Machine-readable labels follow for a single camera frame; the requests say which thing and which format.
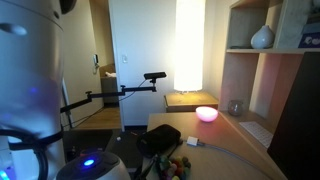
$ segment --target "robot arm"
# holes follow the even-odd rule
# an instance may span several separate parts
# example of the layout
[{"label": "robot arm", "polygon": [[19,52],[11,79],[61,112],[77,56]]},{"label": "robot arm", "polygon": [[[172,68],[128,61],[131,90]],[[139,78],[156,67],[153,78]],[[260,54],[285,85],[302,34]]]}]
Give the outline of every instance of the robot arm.
[{"label": "robot arm", "polygon": [[[67,13],[73,7],[60,2],[0,0],[0,131],[9,135],[11,148],[23,149],[11,154],[1,149],[0,173],[8,172],[9,179],[53,179],[65,164],[61,140],[45,148],[47,159],[39,145],[61,131],[59,18],[61,9]],[[0,143],[5,147],[7,141]]]}]

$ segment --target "glass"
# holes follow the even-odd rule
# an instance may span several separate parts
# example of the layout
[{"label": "glass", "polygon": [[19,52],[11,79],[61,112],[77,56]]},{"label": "glass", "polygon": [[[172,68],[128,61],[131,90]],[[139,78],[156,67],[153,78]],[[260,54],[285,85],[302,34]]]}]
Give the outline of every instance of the glass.
[{"label": "glass", "polygon": [[240,100],[231,100],[228,104],[228,112],[232,116],[240,116],[243,112],[243,102]]}]

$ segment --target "white vase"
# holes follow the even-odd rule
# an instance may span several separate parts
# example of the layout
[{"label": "white vase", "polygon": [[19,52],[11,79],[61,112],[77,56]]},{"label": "white vase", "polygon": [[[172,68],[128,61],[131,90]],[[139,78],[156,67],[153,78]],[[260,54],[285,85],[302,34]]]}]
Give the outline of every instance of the white vase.
[{"label": "white vase", "polygon": [[274,40],[274,34],[268,25],[262,26],[251,38],[251,46],[254,49],[269,48]]}]

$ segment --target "wooden shelving unit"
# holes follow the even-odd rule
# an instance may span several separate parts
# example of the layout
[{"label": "wooden shelving unit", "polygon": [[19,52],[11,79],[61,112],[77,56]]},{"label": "wooden shelving unit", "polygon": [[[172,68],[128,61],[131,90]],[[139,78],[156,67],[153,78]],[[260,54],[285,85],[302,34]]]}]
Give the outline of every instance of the wooden shelving unit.
[{"label": "wooden shelving unit", "polygon": [[[311,5],[312,0],[239,0],[231,5],[219,98],[219,110],[230,122],[255,120],[275,131],[304,52],[320,51],[298,49]],[[273,46],[247,48],[263,25],[275,33]],[[244,102],[241,117],[227,113],[234,99]]]}]

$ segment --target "blue light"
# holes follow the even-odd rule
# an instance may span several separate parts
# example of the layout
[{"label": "blue light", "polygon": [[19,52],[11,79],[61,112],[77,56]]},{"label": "blue light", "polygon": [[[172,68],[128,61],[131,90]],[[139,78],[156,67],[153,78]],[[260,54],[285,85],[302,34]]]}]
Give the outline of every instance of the blue light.
[{"label": "blue light", "polygon": [[93,159],[89,159],[89,160],[86,160],[83,164],[85,165],[85,166],[90,166],[90,165],[92,165],[94,163],[94,160]]},{"label": "blue light", "polygon": [[4,171],[0,171],[0,177],[1,177],[1,180],[10,180],[7,173]]}]

